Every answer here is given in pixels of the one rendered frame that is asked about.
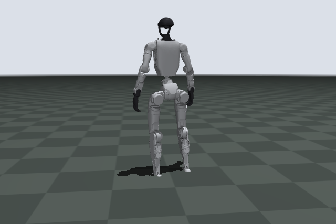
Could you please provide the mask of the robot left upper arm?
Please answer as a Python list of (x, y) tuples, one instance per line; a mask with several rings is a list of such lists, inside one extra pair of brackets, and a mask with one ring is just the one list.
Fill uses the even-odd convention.
[(144, 54), (143, 54), (143, 64), (141, 72), (148, 73), (150, 71), (149, 63), (152, 57), (152, 51), (156, 49), (156, 41), (149, 42), (144, 47)]

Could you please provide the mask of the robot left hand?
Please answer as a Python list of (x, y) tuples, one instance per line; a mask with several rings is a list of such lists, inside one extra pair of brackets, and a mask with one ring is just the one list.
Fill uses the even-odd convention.
[(136, 94), (134, 93), (134, 98), (133, 98), (133, 108), (137, 111), (137, 112), (141, 112), (139, 109), (138, 109), (138, 97), (140, 96), (140, 93), (141, 93), (141, 90), (138, 89), (136, 91)]

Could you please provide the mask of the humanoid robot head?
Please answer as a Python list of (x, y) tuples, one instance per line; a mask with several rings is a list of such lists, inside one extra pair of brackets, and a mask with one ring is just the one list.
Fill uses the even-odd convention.
[[(170, 18), (162, 18), (159, 22), (158, 22), (158, 28), (159, 28), (159, 33), (160, 35), (163, 37), (162, 40), (164, 41), (173, 41), (171, 38), (170, 38), (170, 30), (171, 30), (171, 27), (174, 25), (173, 21), (170, 19)], [(168, 29), (168, 32), (167, 34), (162, 34), (161, 33), (161, 27), (165, 28), (165, 29)]]

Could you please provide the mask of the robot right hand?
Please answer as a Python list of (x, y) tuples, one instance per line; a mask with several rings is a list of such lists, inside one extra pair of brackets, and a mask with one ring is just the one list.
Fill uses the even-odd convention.
[(188, 90), (189, 100), (186, 102), (187, 106), (191, 106), (193, 104), (193, 99), (194, 99), (193, 92), (194, 92), (194, 88), (191, 87), (190, 91)]

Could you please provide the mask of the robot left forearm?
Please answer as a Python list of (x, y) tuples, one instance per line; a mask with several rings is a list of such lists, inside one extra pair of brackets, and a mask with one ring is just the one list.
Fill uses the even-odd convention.
[(135, 84), (135, 88), (133, 89), (133, 92), (136, 94), (137, 90), (140, 89), (142, 92), (142, 88), (144, 85), (144, 80), (146, 78), (146, 75), (141, 73), (142, 65), (140, 66), (137, 82)]

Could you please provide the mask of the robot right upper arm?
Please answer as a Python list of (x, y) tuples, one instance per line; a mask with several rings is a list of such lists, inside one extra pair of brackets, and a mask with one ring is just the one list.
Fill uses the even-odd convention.
[(193, 67), (191, 65), (190, 56), (189, 56), (188, 51), (187, 51), (187, 45), (183, 44), (183, 43), (179, 43), (179, 44), (180, 44), (180, 54), (181, 54), (182, 60), (185, 64), (185, 66), (183, 67), (183, 71), (185, 73), (189, 73), (193, 70)]

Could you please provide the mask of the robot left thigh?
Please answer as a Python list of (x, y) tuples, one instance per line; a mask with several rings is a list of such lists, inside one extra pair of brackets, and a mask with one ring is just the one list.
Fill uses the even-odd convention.
[(149, 97), (148, 102), (148, 126), (149, 134), (151, 132), (156, 133), (156, 142), (162, 140), (163, 134), (159, 131), (159, 119), (160, 119), (160, 105), (164, 100), (164, 91), (160, 90), (155, 93), (152, 93)]

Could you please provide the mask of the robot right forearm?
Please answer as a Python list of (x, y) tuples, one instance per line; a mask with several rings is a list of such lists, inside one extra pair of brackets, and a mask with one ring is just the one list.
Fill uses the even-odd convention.
[(190, 91), (191, 87), (194, 87), (194, 70), (186, 74), (187, 77), (187, 89)]

